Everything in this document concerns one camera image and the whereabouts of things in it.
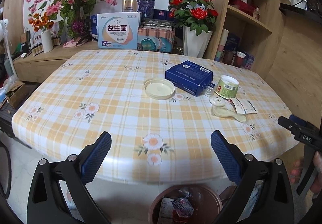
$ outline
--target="red flower bouquet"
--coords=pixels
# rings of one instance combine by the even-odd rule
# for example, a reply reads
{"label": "red flower bouquet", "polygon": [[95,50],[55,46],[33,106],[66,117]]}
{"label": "red flower bouquet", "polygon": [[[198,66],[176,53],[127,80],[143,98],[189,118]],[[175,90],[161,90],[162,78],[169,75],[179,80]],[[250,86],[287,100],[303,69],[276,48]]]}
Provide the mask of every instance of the red flower bouquet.
{"label": "red flower bouquet", "polygon": [[190,27],[196,30],[196,35],[202,31],[209,32],[216,25],[218,13],[214,10],[213,0],[171,0],[169,16],[178,21],[178,26]]}

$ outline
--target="white vase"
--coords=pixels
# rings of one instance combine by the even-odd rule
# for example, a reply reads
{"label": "white vase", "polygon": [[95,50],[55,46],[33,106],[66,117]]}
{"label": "white vase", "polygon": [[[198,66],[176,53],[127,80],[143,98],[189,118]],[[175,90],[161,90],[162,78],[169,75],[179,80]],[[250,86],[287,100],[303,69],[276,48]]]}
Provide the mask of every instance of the white vase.
{"label": "white vase", "polygon": [[190,27],[183,27],[183,54],[189,57],[202,58],[207,48],[212,31],[206,33],[202,31],[200,35],[196,35],[196,30],[190,30]]}
{"label": "white vase", "polygon": [[291,5],[295,6],[295,7],[298,7],[300,9],[303,9],[305,10],[306,9],[306,2],[305,1],[302,1],[302,0],[289,0]]}
{"label": "white vase", "polygon": [[41,41],[44,53],[50,52],[53,49],[52,37],[50,30],[45,30],[41,33]]}

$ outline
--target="white fan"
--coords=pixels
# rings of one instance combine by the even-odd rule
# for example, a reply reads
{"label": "white fan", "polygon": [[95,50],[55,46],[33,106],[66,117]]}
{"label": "white fan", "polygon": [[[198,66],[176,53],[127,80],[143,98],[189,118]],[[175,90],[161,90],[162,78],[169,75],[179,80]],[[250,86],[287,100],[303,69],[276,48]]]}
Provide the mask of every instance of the white fan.
{"label": "white fan", "polygon": [[4,40],[4,43],[3,43],[4,49],[8,55],[12,71],[14,75],[17,76],[16,70],[14,69],[14,65],[12,62],[9,44],[8,44],[8,30],[7,30],[8,23],[9,23],[8,19],[0,20],[0,41]]}

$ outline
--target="shelf board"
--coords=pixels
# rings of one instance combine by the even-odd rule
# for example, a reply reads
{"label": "shelf board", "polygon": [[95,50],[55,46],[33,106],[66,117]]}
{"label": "shelf board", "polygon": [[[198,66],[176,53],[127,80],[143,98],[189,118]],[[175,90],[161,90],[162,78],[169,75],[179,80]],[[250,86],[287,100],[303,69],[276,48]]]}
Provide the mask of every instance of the shelf board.
{"label": "shelf board", "polygon": [[243,20],[251,25],[257,26],[263,30],[266,30],[269,33],[273,33],[272,30],[270,30],[266,25],[264,25],[263,23],[261,23],[257,19],[254,19],[252,16],[234,8],[233,6],[228,5],[227,14],[234,16],[240,20]]}

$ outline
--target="barcode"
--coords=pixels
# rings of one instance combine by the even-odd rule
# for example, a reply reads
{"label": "barcode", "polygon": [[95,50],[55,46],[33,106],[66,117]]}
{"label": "barcode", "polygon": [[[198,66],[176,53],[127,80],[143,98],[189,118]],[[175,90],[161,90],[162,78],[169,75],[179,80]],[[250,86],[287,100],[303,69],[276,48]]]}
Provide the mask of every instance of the barcode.
{"label": "barcode", "polygon": [[233,90],[233,91],[236,90],[236,87],[230,86],[228,84],[225,84],[224,87],[227,88],[227,89],[229,89],[229,90]]}
{"label": "barcode", "polygon": [[206,70],[206,69],[204,69],[204,68],[202,68],[202,67],[200,68],[200,70],[201,70],[201,71],[205,71],[206,73],[209,73],[209,72],[210,72],[209,70]]}

